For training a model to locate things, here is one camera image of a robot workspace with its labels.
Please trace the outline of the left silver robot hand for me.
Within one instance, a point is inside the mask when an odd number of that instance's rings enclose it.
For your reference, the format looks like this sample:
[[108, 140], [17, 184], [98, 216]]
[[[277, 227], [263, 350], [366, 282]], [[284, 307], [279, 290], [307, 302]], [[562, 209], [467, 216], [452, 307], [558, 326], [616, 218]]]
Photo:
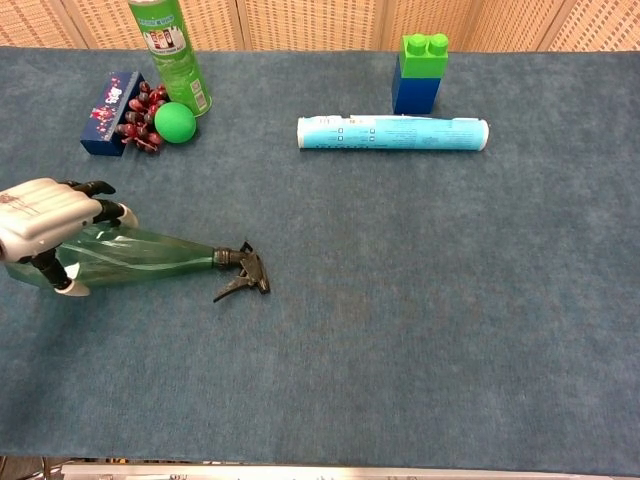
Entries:
[[101, 180], [82, 183], [49, 177], [2, 191], [1, 261], [32, 265], [60, 295], [89, 295], [87, 286], [68, 276], [56, 249], [94, 224], [138, 227], [138, 218], [128, 206], [100, 197], [114, 192]]

